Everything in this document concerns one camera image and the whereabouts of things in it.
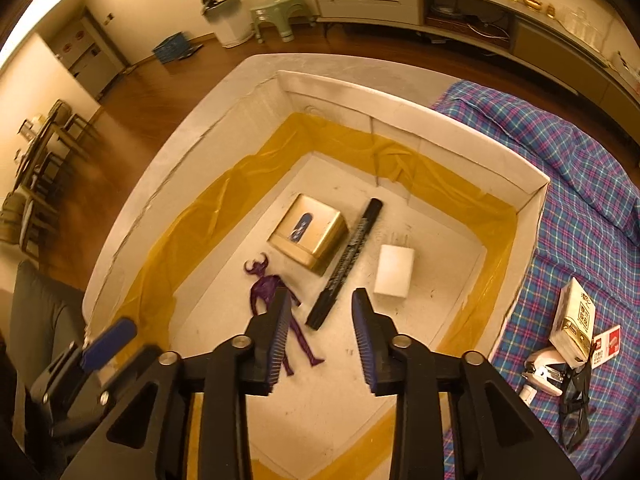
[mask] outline blue crate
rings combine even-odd
[[[166,40],[160,43],[153,49],[153,53],[156,55],[160,63],[169,63],[174,59],[185,57],[190,53],[191,45],[184,34],[178,32],[169,36]]]

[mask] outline ceiling light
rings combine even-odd
[[[33,27],[60,1],[62,0],[33,0],[30,3],[18,23],[15,24],[14,30],[9,34],[2,50],[0,50],[0,68],[2,68],[27,34],[33,30]]]

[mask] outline black marker pen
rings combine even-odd
[[[344,252],[340,257],[334,272],[329,278],[326,287],[318,296],[314,307],[306,318],[307,326],[314,330],[318,330],[322,326],[322,323],[324,323],[324,320],[329,314],[331,307],[334,306],[338,293],[340,293],[340,289],[344,285],[349,272],[351,272],[353,264],[356,262],[356,259],[362,250],[362,246],[367,240],[367,236],[371,232],[373,224],[376,222],[381,209],[382,202],[377,198],[372,198],[369,205],[367,205],[362,218],[360,218],[360,221],[353,230],[349,243],[344,248]]]

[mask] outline blue handle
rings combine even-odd
[[[121,317],[82,352],[80,366],[87,373],[97,372],[138,333],[136,324]]]

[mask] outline bed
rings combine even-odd
[[[620,354],[593,371],[591,431],[570,458],[599,478],[640,413],[640,196],[622,167],[573,124],[511,95],[460,81],[433,108],[519,153],[550,179],[538,245],[493,364],[519,391],[524,360],[549,345],[560,288],[575,276],[596,304],[594,334],[622,327]],[[531,409],[558,439],[558,400]],[[447,477],[452,444],[446,445]]]

